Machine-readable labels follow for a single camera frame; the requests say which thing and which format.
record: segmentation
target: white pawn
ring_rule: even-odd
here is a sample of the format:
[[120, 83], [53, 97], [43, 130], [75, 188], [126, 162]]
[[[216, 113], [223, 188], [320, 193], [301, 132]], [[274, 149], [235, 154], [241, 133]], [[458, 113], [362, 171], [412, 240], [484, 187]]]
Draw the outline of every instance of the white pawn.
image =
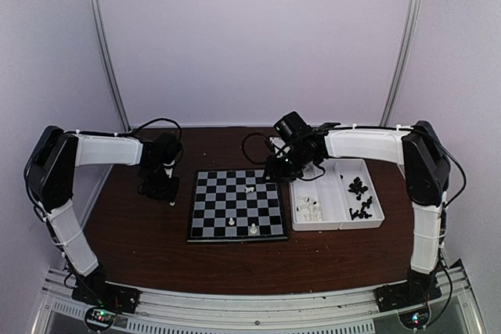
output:
[[249, 232], [252, 235], [256, 235], [258, 233], [258, 228], [256, 227], [255, 223], [253, 223], [253, 224], [250, 225]]

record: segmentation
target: dark wooden surface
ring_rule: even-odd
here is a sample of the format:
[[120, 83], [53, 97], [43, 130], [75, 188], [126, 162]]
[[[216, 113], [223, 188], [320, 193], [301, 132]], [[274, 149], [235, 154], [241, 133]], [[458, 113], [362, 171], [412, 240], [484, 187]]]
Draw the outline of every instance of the dark wooden surface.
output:
[[[86, 229], [109, 280], [188, 293], [276, 294], [351, 289], [405, 278], [413, 246], [413, 212], [398, 168], [368, 160], [385, 221], [377, 229], [294, 232], [287, 186], [282, 187], [286, 242], [188, 244], [195, 171], [253, 167], [240, 141], [255, 128], [186, 129], [176, 174], [175, 207], [136, 193], [137, 167], [116, 166]], [[153, 139], [159, 131], [145, 131]], [[262, 140], [250, 153], [266, 155]]]

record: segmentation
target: robotic arm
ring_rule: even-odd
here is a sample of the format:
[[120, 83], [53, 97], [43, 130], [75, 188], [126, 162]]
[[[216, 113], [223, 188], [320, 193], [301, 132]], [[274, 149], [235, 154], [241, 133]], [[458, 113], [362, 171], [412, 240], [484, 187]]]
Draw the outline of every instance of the robotic arm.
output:
[[178, 138], [161, 134], [154, 142], [132, 134], [64, 132], [47, 127], [27, 162], [27, 193], [38, 216], [47, 224], [52, 240], [68, 260], [77, 279], [72, 297], [113, 311], [133, 313], [139, 292], [106, 283], [106, 272], [92, 252], [74, 213], [75, 167], [89, 164], [139, 165], [138, 192], [174, 205], [179, 178], [173, 177]]
[[402, 286], [376, 291], [380, 310], [399, 309], [409, 303], [422, 303], [433, 291], [438, 251], [446, 223], [446, 190], [450, 162], [426, 121], [412, 128], [339, 127], [323, 124], [313, 129], [296, 113], [287, 114], [275, 124], [284, 147], [266, 160], [266, 174], [275, 181], [302, 178], [308, 163], [319, 167], [327, 158], [355, 157], [384, 160], [405, 167], [405, 185], [414, 211], [414, 246], [408, 280]]

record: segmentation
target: chessboard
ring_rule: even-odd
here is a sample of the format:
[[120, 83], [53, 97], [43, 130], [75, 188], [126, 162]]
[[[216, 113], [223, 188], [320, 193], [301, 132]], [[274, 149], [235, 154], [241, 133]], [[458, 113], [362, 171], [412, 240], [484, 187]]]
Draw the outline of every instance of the chessboard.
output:
[[279, 186], [264, 170], [199, 171], [188, 242], [285, 240]]

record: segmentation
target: white wall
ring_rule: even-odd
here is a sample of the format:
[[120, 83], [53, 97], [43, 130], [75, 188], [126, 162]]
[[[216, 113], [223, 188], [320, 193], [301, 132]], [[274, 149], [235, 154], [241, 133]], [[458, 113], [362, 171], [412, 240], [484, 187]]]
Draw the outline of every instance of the white wall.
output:
[[501, 1], [423, 0], [391, 121], [429, 120], [467, 172], [446, 248], [463, 258], [490, 333], [501, 328], [500, 99]]
[[101, 0], [132, 124], [378, 123], [408, 0]]
[[[88, 0], [0, 0], [0, 332], [27, 332], [34, 298], [61, 257], [35, 217], [22, 171], [44, 127], [120, 130]], [[103, 167], [78, 171], [77, 214]]]

